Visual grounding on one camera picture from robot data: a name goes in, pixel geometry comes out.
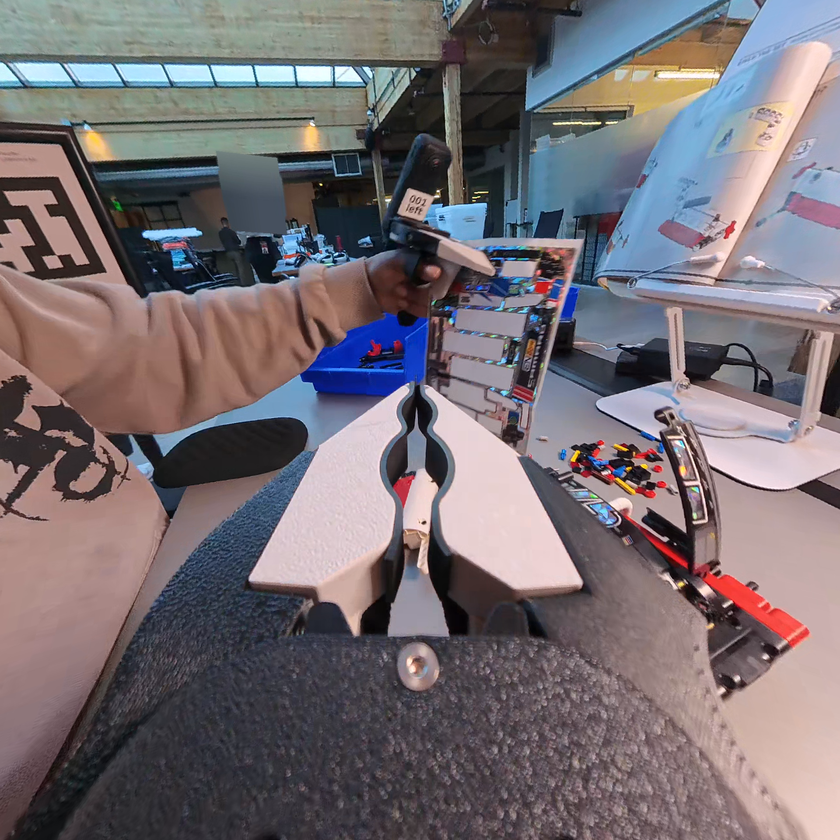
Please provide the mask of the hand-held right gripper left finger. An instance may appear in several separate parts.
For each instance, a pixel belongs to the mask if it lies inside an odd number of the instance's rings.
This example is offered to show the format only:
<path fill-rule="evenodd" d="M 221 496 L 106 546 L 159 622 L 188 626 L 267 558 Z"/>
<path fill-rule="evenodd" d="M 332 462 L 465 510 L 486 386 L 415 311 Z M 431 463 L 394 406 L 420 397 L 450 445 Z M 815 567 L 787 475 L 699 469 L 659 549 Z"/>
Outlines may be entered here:
<path fill-rule="evenodd" d="M 338 606 L 351 632 L 387 591 L 389 550 L 403 545 L 394 483 L 406 469 L 404 385 L 324 441 L 248 577 L 257 592 Z"/>

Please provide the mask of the printed task sheet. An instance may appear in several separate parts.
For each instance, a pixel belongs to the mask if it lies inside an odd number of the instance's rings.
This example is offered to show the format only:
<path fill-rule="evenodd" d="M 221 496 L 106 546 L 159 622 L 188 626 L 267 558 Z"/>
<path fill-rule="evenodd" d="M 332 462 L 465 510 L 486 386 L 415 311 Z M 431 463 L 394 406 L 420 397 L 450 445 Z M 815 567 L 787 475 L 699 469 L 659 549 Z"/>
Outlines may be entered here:
<path fill-rule="evenodd" d="M 779 50 L 816 41 L 831 48 L 830 64 L 838 62 L 838 1 L 764 2 L 733 54 L 727 73 Z"/>

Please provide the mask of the person's left hand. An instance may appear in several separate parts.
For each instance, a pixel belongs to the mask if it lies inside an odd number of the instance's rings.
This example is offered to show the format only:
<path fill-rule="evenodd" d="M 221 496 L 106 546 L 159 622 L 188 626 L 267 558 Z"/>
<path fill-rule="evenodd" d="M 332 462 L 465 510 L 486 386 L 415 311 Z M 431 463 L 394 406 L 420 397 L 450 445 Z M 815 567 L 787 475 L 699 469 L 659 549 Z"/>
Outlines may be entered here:
<path fill-rule="evenodd" d="M 441 280 L 440 266 L 420 263 L 414 276 L 407 269 L 406 256 L 398 251 L 386 251 L 364 262 L 366 276 L 376 304 L 384 314 L 410 319 L 425 319 L 428 315 L 434 285 Z"/>

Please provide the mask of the lego race car model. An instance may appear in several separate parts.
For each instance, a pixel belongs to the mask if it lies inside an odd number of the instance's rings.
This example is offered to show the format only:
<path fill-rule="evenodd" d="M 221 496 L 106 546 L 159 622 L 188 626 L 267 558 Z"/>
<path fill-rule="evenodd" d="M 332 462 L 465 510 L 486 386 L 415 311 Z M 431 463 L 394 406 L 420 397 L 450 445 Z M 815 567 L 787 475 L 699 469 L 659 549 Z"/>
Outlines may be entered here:
<path fill-rule="evenodd" d="M 665 446 L 664 479 L 677 496 L 631 496 L 617 486 L 546 467 L 543 471 L 628 549 L 650 549 L 654 570 L 702 616 L 717 693 L 728 698 L 766 675 L 802 644 L 809 628 L 773 606 L 754 581 L 721 569 L 717 489 L 694 424 L 671 406 L 654 412 Z"/>

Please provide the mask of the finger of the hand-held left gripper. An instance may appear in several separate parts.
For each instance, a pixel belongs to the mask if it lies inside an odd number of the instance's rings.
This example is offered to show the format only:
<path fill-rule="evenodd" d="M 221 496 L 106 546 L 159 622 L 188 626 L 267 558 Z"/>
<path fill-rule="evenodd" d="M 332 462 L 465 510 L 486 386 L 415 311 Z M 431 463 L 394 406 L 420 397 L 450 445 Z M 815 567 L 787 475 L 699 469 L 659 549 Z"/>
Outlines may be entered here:
<path fill-rule="evenodd" d="M 438 263 L 456 266 L 458 270 L 471 270 L 484 277 L 496 275 L 497 269 L 483 250 L 473 248 L 443 234 L 432 234 L 432 238 L 435 242 L 434 257 Z"/>

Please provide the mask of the holographic sticker sheet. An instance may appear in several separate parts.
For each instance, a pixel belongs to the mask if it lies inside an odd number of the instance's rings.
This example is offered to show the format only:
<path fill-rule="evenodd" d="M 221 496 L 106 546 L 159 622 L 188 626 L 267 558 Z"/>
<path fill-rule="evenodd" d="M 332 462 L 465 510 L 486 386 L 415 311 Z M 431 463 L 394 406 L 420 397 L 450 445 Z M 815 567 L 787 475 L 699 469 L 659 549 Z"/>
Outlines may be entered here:
<path fill-rule="evenodd" d="M 425 384 L 525 455 L 581 238 L 484 238 L 494 277 L 464 269 L 428 320 Z"/>

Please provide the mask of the lego instruction booklet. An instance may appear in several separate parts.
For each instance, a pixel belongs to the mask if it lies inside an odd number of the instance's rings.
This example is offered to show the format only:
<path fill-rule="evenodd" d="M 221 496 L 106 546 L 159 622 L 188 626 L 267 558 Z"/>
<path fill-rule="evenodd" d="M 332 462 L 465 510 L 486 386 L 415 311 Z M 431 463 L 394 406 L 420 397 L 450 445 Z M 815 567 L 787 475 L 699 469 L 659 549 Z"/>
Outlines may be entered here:
<path fill-rule="evenodd" d="M 683 108 L 651 151 L 594 278 L 714 285 L 832 58 L 785 47 Z"/>

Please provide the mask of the black framed marker sign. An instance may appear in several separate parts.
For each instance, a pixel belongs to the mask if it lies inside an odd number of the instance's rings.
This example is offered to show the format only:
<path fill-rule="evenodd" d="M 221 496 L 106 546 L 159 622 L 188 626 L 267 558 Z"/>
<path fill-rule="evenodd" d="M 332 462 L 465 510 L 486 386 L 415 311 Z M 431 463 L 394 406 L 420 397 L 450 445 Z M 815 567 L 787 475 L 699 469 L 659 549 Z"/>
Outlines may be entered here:
<path fill-rule="evenodd" d="M 1 264 L 147 295 L 71 127 L 1 123 Z"/>

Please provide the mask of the white storage boxes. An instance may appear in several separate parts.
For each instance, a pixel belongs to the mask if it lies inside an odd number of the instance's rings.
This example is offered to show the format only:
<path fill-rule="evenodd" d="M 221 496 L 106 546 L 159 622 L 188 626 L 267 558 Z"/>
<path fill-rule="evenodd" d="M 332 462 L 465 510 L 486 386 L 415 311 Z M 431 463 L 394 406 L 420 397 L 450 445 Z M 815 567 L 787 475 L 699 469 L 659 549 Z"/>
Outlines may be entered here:
<path fill-rule="evenodd" d="M 432 205 L 427 221 L 439 231 L 460 241 L 486 238 L 487 203 Z"/>

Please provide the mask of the white book stand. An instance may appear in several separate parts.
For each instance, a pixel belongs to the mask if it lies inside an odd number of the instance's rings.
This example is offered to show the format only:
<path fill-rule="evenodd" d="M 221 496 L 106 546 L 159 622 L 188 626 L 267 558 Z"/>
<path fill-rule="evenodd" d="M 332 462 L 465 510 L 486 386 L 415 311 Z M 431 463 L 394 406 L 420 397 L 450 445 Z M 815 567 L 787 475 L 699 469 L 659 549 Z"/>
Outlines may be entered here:
<path fill-rule="evenodd" d="M 792 490 L 838 473 L 839 433 L 822 420 L 821 404 L 833 339 L 838 335 L 838 283 L 795 277 L 753 256 L 738 268 L 781 277 L 768 290 L 748 277 L 711 285 L 706 268 L 721 268 L 722 252 L 660 269 L 634 272 L 616 294 L 662 306 L 668 330 L 668 379 L 602 397 L 599 412 L 638 432 L 655 434 L 655 411 L 674 407 L 691 421 L 709 464 L 723 475 L 763 490 Z M 814 332 L 798 414 L 790 416 L 757 396 L 734 396 L 722 385 L 692 385 L 687 374 L 685 311 L 748 317 Z"/>

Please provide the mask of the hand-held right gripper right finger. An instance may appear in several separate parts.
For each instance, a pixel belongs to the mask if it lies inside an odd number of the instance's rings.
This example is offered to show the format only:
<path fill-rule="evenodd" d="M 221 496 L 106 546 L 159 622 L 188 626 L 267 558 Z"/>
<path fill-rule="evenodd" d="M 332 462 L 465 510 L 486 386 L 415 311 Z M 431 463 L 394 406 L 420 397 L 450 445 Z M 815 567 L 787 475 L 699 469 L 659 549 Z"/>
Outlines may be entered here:
<path fill-rule="evenodd" d="M 579 592 L 583 580 L 521 458 L 420 387 L 420 634 L 449 635 L 444 599 L 485 620 L 501 602 Z"/>

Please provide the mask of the person's left forearm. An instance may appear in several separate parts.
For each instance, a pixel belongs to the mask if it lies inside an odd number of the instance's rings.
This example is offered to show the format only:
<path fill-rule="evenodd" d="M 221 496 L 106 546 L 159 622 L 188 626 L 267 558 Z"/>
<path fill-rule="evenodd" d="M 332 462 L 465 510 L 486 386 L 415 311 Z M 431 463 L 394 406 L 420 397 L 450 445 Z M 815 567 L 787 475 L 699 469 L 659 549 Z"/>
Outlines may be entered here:
<path fill-rule="evenodd" d="M 145 298 L 2 267 L 2 353 L 106 434 L 165 434 L 250 405 L 384 313 L 365 259 L 278 285 Z"/>

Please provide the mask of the pile of small lego pieces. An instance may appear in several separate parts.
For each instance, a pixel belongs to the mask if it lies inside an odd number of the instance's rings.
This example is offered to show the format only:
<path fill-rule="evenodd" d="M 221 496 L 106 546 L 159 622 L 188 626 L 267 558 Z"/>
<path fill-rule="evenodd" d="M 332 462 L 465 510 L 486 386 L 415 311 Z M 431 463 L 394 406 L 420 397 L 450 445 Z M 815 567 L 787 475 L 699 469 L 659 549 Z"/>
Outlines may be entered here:
<path fill-rule="evenodd" d="M 660 492 L 677 496 L 676 485 L 664 479 L 664 444 L 646 433 L 642 437 L 646 446 L 598 439 L 561 448 L 557 458 L 573 474 L 616 486 L 631 496 L 654 499 Z"/>

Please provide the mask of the red white lego panel assembly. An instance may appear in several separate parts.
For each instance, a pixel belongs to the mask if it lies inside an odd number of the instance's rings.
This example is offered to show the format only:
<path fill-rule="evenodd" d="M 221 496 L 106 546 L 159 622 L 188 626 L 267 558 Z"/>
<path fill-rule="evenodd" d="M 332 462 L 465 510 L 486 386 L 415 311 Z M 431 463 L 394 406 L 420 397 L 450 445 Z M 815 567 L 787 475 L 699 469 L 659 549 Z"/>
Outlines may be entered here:
<path fill-rule="evenodd" d="M 425 469 L 417 469 L 397 480 L 394 489 L 402 503 L 402 548 L 406 566 L 428 575 L 432 504 L 438 485 Z"/>

